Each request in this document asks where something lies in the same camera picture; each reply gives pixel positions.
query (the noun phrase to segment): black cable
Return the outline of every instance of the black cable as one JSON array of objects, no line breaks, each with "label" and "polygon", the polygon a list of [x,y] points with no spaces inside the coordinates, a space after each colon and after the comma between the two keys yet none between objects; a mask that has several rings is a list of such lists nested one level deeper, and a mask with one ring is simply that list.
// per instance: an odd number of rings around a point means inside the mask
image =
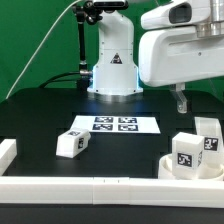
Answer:
[{"label": "black cable", "polygon": [[60,79],[60,80],[51,80],[48,82],[45,82],[45,86],[47,86],[50,83],[54,83],[54,82],[72,82],[72,81],[77,81],[76,79]]},{"label": "black cable", "polygon": [[80,61],[84,62],[86,61],[84,23],[78,23],[78,30],[80,44]]},{"label": "black cable", "polygon": [[50,79],[48,79],[46,82],[44,82],[43,84],[41,84],[39,86],[39,88],[44,88],[46,85],[48,85],[48,83],[56,80],[56,79],[59,79],[59,78],[63,78],[63,77],[67,77],[67,76],[72,76],[72,75],[80,75],[79,72],[67,72],[67,73],[63,73],[63,74],[60,74],[60,75],[56,75]]}]

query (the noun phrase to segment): white plastic housing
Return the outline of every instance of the white plastic housing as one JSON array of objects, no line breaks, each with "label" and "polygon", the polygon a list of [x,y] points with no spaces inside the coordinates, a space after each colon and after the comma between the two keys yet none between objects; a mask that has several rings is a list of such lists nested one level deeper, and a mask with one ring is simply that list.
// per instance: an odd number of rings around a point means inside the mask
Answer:
[{"label": "white plastic housing", "polygon": [[[201,164],[198,181],[223,181],[224,170],[222,165]],[[172,154],[163,156],[159,160],[158,179],[163,180],[180,180],[180,178],[172,174]]]},{"label": "white plastic housing", "polygon": [[94,178],[94,204],[129,204],[129,178]]},{"label": "white plastic housing", "polygon": [[224,74],[224,36],[198,38],[196,27],[144,34],[139,46],[141,80],[157,87]]},{"label": "white plastic housing", "polygon": [[86,129],[73,128],[58,137],[57,156],[73,158],[88,147],[90,133]]},{"label": "white plastic housing", "polygon": [[203,161],[224,164],[222,130],[216,118],[195,117],[197,134],[205,137]]},{"label": "white plastic housing", "polygon": [[[191,20],[185,23],[171,23],[169,19],[170,10],[182,3],[188,3],[192,7]],[[174,0],[145,13],[141,18],[141,24],[142,28],[146,30],[197,24],[206,21],[210,14],[210,0]]]},{"label": "white plastic housing", "polygon": [[133,62],[134,26],[125,16],[103,13],[99,22],[99,61],[93,69],[93,84],[88,92],[126,96],[142,92],[138,68]]},{"label": "white plastic housing", "polygon": [[[1,177],[0,203],[18,204],[114,204],[122,192],[120,204],[149,206],[189,206],[224,208],[224,185],[219,181],[128,179],[125,187],[108,186],[97,192],[94,178]],[[115,178],[106,178],[114,182]]]},{"label": "white plastic housing", "polygon": [[172,140],[172,173],[178,179],[198,179],[204,137],[180,132]]}]

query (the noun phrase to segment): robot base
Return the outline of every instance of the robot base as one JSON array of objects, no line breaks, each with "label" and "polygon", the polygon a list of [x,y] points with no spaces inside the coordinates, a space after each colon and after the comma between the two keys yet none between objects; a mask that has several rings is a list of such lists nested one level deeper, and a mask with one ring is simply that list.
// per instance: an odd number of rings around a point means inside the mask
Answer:
[{"label": "robot base", "polygon": [[140,89],[140,91],[133,93],[133,94],[129,94],[129,95],[108,95],[108,94],[100,94],[100,93],[88,91],[88,97],[91,99],[96,99],[96,100],[100,100],[103,102],[123,103],[123,102],[142,99],[143,98],[143,90]]}]

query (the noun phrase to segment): green screen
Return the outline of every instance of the green screen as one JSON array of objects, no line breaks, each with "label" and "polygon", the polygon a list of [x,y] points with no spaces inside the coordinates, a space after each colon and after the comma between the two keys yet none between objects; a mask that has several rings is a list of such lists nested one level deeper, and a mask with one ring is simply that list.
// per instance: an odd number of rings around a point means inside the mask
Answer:
[{"label": "green screen", "polygon": [[[157,0],[157,2],[163,4],[168,0]],[[56,18],[71,3],[71,0],[1,0],[0,101],[5,99],[9,89]],[[155,7],[157,3],[149,1],[149,3],[133,4],[122,12],[135,26],[134,61],[136,64],[138,64],[139,41],[145,32],[141,28],[140,17]],[[86,24],[85,31],[86,54],[91,68],[98,60],[98,27]],[[53,30],[14,92],[22,88],[38,87],[57,74],[77,71],[78,63],[77,22],[70,10]],[[222,99],[223,83],[224,79],[221,77],[213,79],[212,82],[203,80],[188,83],[187,89],[211,92]],[[71,82],[50,84],[48,87],[75,88],[76,85],[75,82]]]}]

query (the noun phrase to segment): white block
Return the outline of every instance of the white block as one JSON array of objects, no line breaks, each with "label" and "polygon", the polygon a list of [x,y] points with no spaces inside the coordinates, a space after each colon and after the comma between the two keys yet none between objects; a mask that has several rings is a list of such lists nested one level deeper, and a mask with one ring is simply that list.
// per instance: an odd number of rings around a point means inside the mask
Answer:
[{"label": "white block", "polygon": [[130,179],[130,204],[224,208],[224,184],[214,181]]},{"label": "white block", "polygon": [[74,158],[88,147],[90,139],[88,130],[73,128],[58,137],[57,156]]},{"label": "white block", "polygon": [[224,164],[224,147],[221,125],[218,119],[195,117],[198,135],[205,137],[203,161]]},{"label": "white block", "polygon": [[2,175],[6,171],[16,155],[16,140],[3,140],[3,142],[0,144],[0,175]]},{"label": "white block", "polygon": [[129,205],[129,178],[94,178],[93,204]]},{"label": "white block", "polygon": [[93,178],[1,177],[0,203],[92,204]]},{"label": "white block", "polygon": [[198,179],[204,137],[180,132],[172,140],[172,173],[178,179]]}]

